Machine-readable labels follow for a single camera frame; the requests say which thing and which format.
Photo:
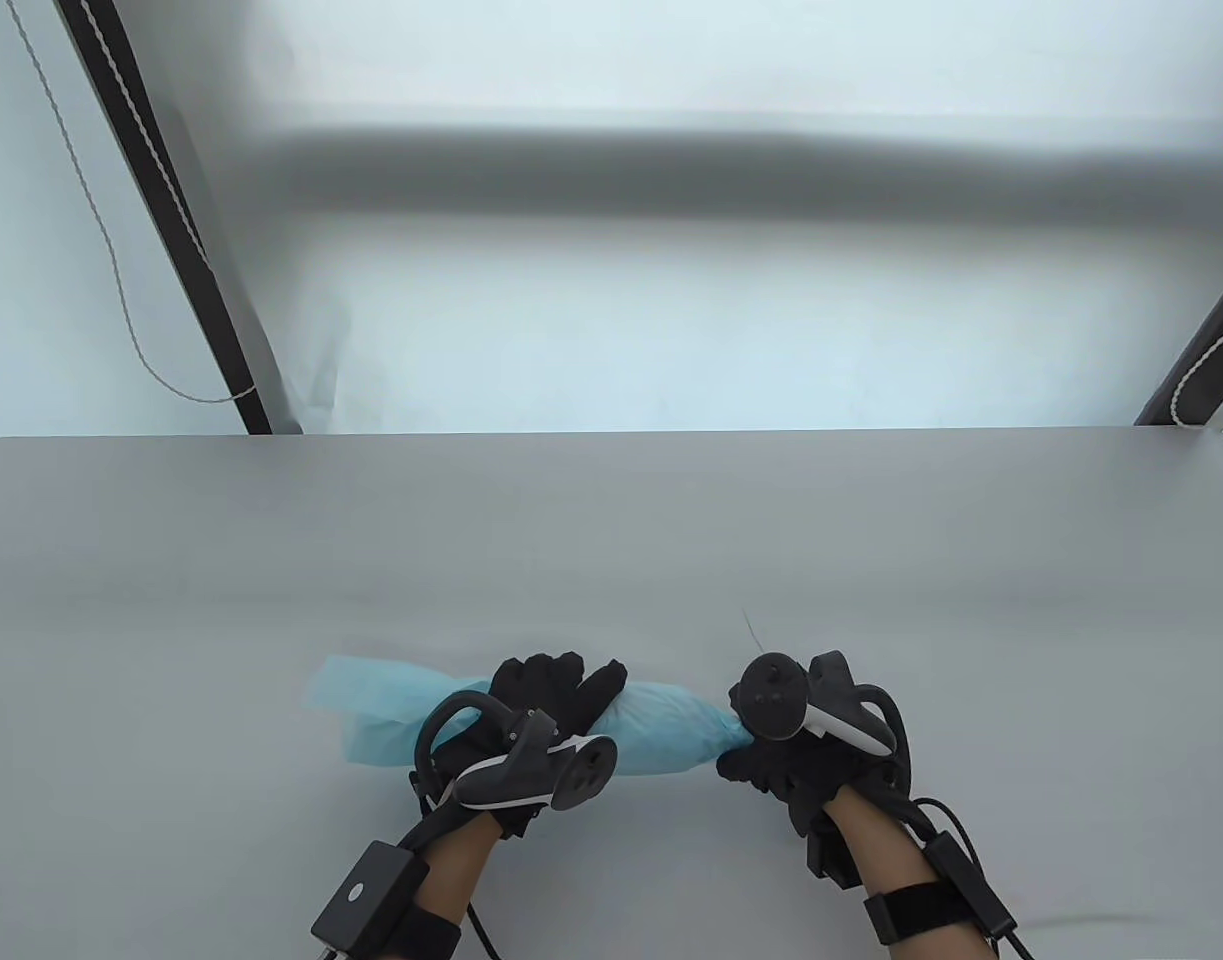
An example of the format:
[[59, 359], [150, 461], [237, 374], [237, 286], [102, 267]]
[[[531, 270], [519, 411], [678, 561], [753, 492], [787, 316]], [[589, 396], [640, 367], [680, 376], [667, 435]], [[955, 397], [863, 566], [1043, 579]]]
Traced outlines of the person's left hand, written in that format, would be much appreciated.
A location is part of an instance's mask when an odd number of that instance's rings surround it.
[[416, 741], [415, 785], [432, 823], [418, 849], [478, 817], [523, 836], [542, 810], [587, 803], [612, 780], [616, 744], [592, 733], [627, 682], [623, 663], [585, 673], [574, 652], [497, 668], [486, 692], [443, 701]]

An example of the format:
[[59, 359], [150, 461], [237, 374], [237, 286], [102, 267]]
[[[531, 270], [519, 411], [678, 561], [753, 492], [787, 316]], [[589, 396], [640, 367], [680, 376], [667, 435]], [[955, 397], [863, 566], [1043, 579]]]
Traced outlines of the person's right hand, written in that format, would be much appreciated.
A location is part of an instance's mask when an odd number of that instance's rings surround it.
[[844, 786], [852, 788], [881, 812], [912, 824], [922, 814], [911, 799], [911, 759], [903, 715], [889, 695], [881, 695], [877, 707], [896, 737], [896, 755], [889, 758], [866, 755], [830, 735], [818, 739], [804, 731], [784, 741], [756, 737], [751, 745], [722, 755], [715, 770], [726, 781], [748, 783], [786, 803], [800, 836], [826, 823], [823, 810]]

